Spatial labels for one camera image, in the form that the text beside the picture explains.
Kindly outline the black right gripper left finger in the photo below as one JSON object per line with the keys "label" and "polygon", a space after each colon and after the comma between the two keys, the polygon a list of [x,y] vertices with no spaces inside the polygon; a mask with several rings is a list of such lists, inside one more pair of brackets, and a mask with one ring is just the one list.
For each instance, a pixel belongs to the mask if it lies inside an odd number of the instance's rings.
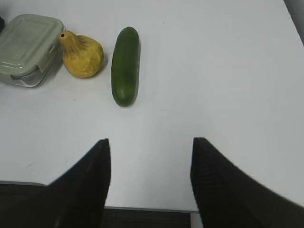
{"label": "black right gripper left finger", "polygon": [[108,139],[34,196],[0,213],[2,228],[99,228],[111,180]]}

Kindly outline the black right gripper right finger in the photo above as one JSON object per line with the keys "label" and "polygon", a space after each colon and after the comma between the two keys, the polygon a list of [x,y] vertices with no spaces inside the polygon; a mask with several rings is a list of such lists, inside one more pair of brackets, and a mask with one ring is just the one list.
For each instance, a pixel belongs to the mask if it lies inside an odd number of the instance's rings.
{"label": "black right gripper right finger", "polygon": [[304,208],[249,177],[206,138],[194,138],[190,180],[205,228],[302,228]]}

